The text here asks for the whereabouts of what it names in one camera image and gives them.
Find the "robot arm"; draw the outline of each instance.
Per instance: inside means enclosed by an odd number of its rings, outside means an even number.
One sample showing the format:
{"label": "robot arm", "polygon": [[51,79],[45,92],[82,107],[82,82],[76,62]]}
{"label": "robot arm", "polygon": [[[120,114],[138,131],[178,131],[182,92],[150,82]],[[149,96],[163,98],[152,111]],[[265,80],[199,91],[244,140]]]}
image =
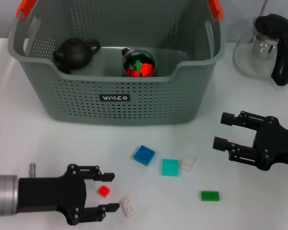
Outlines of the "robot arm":
{"label": "robot arm", "polygon": [[[30,165],[30,174],[35,172]],[[21,212],[61,212],[70,225],[102,221],[106,212],[116,212],[119,203],[85,208],[84,180],[111,182],[114,173],[102,174],[99,166],[71,164],[58,178],[20,178],[0,175],[0,216]]]}
{"label": "robot arm", "polygon": [[268,171],[275,163],[288,164],[288,130],[276,117],[259,116],[242,111],[238,117],[223,113],[221,123],[256,131],[253,147],[246,147],[215,137],[213,148],[229,152],[229,160],[256,166]]}

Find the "white block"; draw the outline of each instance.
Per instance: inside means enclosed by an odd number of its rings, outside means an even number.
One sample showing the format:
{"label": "white block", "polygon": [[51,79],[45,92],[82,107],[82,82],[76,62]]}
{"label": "white block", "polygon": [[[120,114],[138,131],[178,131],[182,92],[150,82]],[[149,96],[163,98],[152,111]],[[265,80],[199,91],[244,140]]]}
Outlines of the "white block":
{"label": "white block", "polygon": [[192,166],[194,165],[194,162],[196,160],[195,156],[188,156],[185,159],[183,159],[182,164],[181,164],[181,169],[183,169],[184,171],[190,171],[190,169],[192,168]]}
{"label": "white block", "polygon": [[125,197],[120,200],[120,204],[126,217],[132,217],[136,214],[134,203],[129,198]]}

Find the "blue block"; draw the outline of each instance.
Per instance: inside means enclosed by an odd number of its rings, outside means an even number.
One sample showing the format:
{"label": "blue block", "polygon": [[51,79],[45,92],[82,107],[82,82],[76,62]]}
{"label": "blue block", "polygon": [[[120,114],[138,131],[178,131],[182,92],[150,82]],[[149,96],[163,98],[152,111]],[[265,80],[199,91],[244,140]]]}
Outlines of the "blue block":
{"label": "blue block", "polygon": [[179,160],[163,159],[162,160],[163,176],[179,176]]}
{"label": "blue block", "polygon": [[133,158],[139,163],[147,166],[154,157],[154,155],[154,151],[142,145]]}

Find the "white table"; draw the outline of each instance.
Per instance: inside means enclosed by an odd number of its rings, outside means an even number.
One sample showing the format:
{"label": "white table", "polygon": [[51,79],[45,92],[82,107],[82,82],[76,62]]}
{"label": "white table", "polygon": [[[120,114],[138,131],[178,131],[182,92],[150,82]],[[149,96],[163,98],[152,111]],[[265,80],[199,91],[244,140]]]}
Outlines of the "white table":
{"label": "white table", "polygon": [[[62,175],[70,163],[99,165],[114,172],[111,183],[87,182],[86,206],[117,202],[128,196],[138,214],[126,218],[121,209],[103,222],[69,226],[59,212],[17,214],[0,218],[0,230],[288,230],[288,165],[267,171],[228,160],[212,148],[215,136],[252,146],[255,132],[220,124],[223,112],[241,110],[273,115],[288,128],[288,85],[243,77],[232,64],[235,44],[215,68],[194,121],[175,126],[116,127],[68,124],[52,120],[18,61],[0,39],[0,174],[28,177],[29,163],[37,177]],[[131,159],[140,145],[157,152],[145,167]],[[194,154],[189,173],[164,177],[162,158]],[[107,198],[96,193],[105,184]],[[220,202],[202,202],[201,190],[221,192]]]}

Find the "teapot lid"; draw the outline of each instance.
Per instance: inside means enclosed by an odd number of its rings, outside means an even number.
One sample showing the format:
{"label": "teapot lid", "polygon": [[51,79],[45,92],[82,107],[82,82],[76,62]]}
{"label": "teapot lid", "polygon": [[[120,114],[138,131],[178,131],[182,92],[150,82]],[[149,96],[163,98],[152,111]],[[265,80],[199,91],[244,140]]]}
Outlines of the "teapot lid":
{"label": "teapot lid", "polygon": [[280,39],[282,35],[288,35],[288,19],[277,14],[259,16],[254,26],[262,35],[272,39]]}
{"label": "teapot lid", "polygon": [[71,38],[64,42],[62,50],[68,53],[79,53],[83,51],[85,42],[79,38]]}

